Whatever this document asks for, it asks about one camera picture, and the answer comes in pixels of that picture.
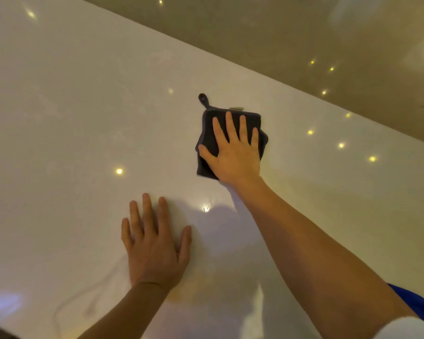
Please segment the dark grey cleaning cloth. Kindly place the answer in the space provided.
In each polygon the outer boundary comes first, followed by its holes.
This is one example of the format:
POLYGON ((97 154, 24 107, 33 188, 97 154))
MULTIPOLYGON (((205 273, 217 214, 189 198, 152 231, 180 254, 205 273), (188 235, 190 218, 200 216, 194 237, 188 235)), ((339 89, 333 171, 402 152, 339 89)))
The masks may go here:
POLYGON ((214 180, 218 180, 218 177, 213 173, 212 169, 209 167, 208 163, 200 156, 198 147, 204 145, 208 151, 215 157, 219 154, 219 147, 215 138, 213 131, 213 119, 217 118, 218 122, 224 132, 226 139, 228 140, 228 134, 226 130, 226 113, 230 112, 232 115, 233 123, 236 128, 236 132, 240 134, 240 117, 245 116, 246 126, 248 132, 248 141, 252 140, 252 131, 254 128, 258 130, 258 149, 259 156, 262 159, 265 147, 269 141, 269 137, 261 129, 261 115, 257 113, 246 112, 243 108, 229 108, 222 109, 216 108, 209 104, 208 97, 201 93, 198 95, 198 99, 201 104, 205 107, 205 111, 202 116, 202 133, 198 139, 196 145, 196 151, 198 153, 198 167, 197 175, 201 177, 206 177, 214 180))

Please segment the person's right hand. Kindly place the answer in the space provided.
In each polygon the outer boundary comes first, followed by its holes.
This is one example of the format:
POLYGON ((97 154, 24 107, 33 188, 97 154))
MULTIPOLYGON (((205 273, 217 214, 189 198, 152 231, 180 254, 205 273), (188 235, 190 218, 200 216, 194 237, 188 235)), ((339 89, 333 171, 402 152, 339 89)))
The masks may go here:
POLYGON ((245 116, 240 117, 240 142, 229 143, 217 118, 213 119, 213 131, 219 147, 219 169, 212 169, 221 182, 235 190, 263 183, 260 177, 260 156, 248 141, 245 116))

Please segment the blue garment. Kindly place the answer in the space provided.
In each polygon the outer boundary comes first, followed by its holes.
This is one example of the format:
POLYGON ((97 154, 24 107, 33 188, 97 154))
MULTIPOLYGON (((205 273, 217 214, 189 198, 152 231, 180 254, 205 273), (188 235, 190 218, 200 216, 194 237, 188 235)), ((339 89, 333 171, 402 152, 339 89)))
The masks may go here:
POLYGON ((399 286, 388 284, 392 290, 424 321, 424 297, 399 286))

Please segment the person's right forearm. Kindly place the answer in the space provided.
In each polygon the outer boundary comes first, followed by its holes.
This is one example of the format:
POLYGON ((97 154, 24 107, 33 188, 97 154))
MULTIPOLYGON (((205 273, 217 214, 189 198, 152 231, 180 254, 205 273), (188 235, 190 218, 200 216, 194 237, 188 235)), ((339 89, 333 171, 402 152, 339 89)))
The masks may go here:
POLYGON ((250 211, 283 280, 323 339, 372 339, 417 315, 357 256, 259 176, 229 182, 250 211))

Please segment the person's left forearm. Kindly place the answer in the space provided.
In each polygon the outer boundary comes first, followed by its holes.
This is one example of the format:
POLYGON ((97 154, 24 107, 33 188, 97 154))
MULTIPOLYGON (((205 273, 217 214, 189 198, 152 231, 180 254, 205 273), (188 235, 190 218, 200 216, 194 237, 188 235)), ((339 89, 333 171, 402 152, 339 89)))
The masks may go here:
POLYGON ((170 290, 161 283, 138 282, 78 339, 141 339, 170 290))

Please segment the person's left hand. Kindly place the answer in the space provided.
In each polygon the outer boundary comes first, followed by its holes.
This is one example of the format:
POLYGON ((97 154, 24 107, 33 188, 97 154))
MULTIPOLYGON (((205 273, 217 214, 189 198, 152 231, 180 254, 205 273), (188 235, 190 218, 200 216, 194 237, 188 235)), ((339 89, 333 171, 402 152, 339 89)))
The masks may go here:
POLYGON ((131 251, 126 251, 131 285, 155 282, 170 286, 172 290, 181 281, 187 267, 180 266, 178 262, 180 244, 177 246, 175 243, 166 199, 160 197, 156 207, 157 237, 144 236, 142 213, 143 208, 139 210, 137 201, 131 201, 127 219, 134 246, 131 251))

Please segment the white shirt sleeve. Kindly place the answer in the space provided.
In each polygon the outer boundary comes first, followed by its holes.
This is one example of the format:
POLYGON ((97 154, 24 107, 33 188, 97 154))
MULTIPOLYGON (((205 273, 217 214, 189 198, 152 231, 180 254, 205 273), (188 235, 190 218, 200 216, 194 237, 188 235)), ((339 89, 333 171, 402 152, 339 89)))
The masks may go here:
POLYGON ((373 339, 424 339, 424 321, 416 317, 401 317, 381 328, 373 339))

